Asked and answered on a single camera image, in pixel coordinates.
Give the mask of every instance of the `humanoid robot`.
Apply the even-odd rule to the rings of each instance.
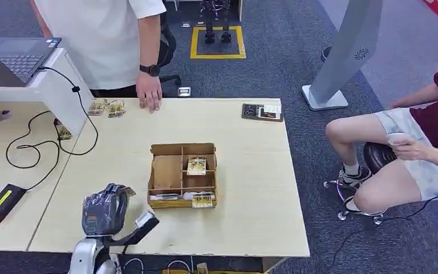
[[[206,44],[214,43],[216,36],[213,30],[213,21],[222,19],[222,35],[223,43],[231,42],[231,34],[229,33],[229,8],[230,0],[203,0],[201,15],[205,15],[206,33],[204,42]]]
[[[83,201],[82,227],[86,237],[79,241],[71,256],[68,274],[116,274],[118,267],[110,257],[110,247],[137,244],[159,220],[146,209],[135,220],[135,229],[128,236],[114,240],[123,228],[128,198],[135,192],[126,186],[109,184],[105,190]]]

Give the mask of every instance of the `knee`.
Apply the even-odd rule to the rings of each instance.
[[[342,119],[336,119],[326,125],[326,136],[331,142],[346,142],[346,134]]]
[[[378,213],[385,209],[384,203],[376,197],[375,193],[360,189],[354,197],[356,207],[362,212]]]

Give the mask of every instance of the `black stool seat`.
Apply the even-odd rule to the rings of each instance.
[[[379,172],[388,163],[397,159],[389,146],[377,143],[366,143],[363,147],[363,158],[373,174]]]

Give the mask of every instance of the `computer mouse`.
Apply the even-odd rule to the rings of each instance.
[[[4,120],[8,120],[11,118],[11,111],[10,110],[1,110],[0,111],[0,122]]]

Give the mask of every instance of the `laptop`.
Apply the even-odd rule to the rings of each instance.
[[[0,87],[25,87],[61,38],[0,37]]]

